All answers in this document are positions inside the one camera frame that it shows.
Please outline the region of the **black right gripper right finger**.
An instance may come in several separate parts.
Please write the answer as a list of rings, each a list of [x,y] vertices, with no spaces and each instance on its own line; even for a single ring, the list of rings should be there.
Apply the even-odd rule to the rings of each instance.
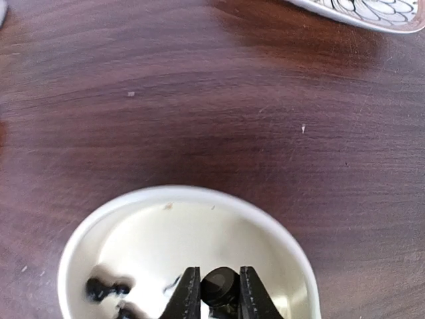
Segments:
[[[240,268],[238,317],[243,319],[284,319],[252,266]]]

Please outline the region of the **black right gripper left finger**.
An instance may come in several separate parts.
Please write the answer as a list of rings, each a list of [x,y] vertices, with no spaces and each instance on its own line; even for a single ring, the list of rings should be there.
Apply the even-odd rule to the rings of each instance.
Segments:
[[[188,267],[160,319],[201,318],[201,276],[199,267]]]

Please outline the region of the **black chess piece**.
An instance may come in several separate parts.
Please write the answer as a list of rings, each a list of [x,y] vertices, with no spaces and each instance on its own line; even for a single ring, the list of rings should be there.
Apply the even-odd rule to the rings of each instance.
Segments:
[[[201,300],[210,318],[238,318],[240,275],[226,266],[210,271],[201,281]]]

